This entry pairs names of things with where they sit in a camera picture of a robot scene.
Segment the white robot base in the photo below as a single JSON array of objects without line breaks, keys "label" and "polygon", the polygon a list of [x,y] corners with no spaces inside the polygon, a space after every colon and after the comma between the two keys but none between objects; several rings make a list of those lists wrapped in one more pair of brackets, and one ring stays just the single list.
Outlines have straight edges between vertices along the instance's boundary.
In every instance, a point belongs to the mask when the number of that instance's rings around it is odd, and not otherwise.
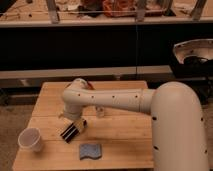
[{"label": "white robot base", "polygon": [[183,64],[186,58],[192,56],[212,60],[213,38],[193,39],[177,43],[173,46],[173,54],[180,64]]}]

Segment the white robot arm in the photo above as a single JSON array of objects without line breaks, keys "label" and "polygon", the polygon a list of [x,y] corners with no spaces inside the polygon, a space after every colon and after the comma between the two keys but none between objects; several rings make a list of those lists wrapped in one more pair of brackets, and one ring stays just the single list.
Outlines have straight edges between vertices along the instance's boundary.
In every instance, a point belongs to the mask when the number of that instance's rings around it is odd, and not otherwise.
[{"label": "white robot arm", "polygon": [[91,90],[78,78],[63,91],[63,115],[82,116],[86,106],[103,106],[151,116],[154,171],[209,171],[204,115],[197,94],[181,82],[156,89]]}]

